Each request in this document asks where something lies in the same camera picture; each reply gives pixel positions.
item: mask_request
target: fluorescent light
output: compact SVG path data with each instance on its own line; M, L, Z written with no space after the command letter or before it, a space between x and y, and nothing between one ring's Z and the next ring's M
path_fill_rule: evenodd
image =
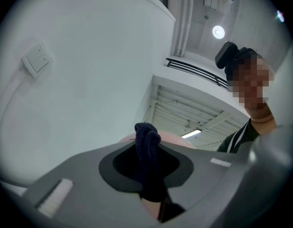
M213 28L213 35L217 38L217 39L222 39L224 37L224 29L219 26L219 25L216 25L214 28Z
M201 133L201 131L200 130L194 130L194 131L192 131L192 132L190 132L190 133L188 133L188 134L186 134L186 135L183 135L182 137L184 138L184 139L186 139L186 138L189 138L189 137L191 137L191 136L194 136L194 135L196 135L196 134L198 134L198 133Z

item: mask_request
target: metal railing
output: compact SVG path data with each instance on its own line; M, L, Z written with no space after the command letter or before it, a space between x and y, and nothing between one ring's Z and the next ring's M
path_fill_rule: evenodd
M203 77L211 81L212 83L218 85L219 87L223 87L228 91L232 91L232 86L230 86L226 80L218 77L217 75L213 73L210 73L202 68L199 68L199 67L196 67L191 64L184 63L175 59L166 58L166 60L168 61L167 67L171 67L171 68L178 69L190 74L197 75L199 77Z

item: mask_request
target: white wall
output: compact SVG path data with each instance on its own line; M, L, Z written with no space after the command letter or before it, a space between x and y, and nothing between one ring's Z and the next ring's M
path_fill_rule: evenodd
M229 40L239 48L254 49L276 71L292 38L286 24L277 18L277 8L270 0L240 0Z
M27 186L68 157L134 132L175 19L158 0L20 0L0 28L0 97L43 41L53 65L26 76L0 124L0 177Z
M275 74L267 103L277 125L293 124L293 43Z

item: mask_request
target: light switch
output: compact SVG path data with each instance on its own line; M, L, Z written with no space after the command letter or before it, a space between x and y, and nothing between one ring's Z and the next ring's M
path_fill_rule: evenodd
M27 54L26 57L28 59L28 61L30 62L30 64L34 63L41 55L43 55L43 51L41 49L41 47L35 46L33 47Z
M41 55L35 62L33 62L31 65L35 72L37 73L42 69L43 66L45 66L48 63L48 60L46 59L45 55Z
M35 79L53 62L41 41L31 47L30 51L21 57L21 61Z

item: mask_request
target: white stripe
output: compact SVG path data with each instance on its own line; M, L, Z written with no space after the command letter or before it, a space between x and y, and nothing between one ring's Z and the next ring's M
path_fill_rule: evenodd
M53 218L64 199L73 187L73 182L62 179L47 199L38 207L38 211L48 218Z
M245 133L246 126L248 125L248 123L249 123L249 122L246 123L245 128L243 129L242 133L240 134L239 138L237 139L237 141L236 141L236 143L235 143L235 145L234 145L234 148L235 148L236 144L238 144L238 142L241 140L243 134ZM233 136L233 138L232 138L230 144L228 145L227 153L230 153L230 151L231 151L231 147L232 147L232 143L233 143L233 140L234 140L234 138L235 138L235 136L236 136L237 133L238 133L238 131L234 134L234 136Z
M236 143L234 145L234 148L236 147L236 145L238 144L238 142L242 139L242 136L243 136L243 134L246 131L246 126L245 126L244 130L242 131L242 133L240 134L239 138L237 139L237 141L236 141Z
M233 138L231 139L231 142L230 142L230 144L228 145L227 153L230 153L230 150L231 150L231 147L232 147L233 140L234 140L234 138L235 138L235 136L236 136L237 133L238 133L238 132L236 132L236 133L233 135Z
M217 165L222 165L222 166L225 166L225 167L230 167L231 166L231 162L218 160L216 158L212 158L210 160L210 162L212 162L214 164L217 164Z

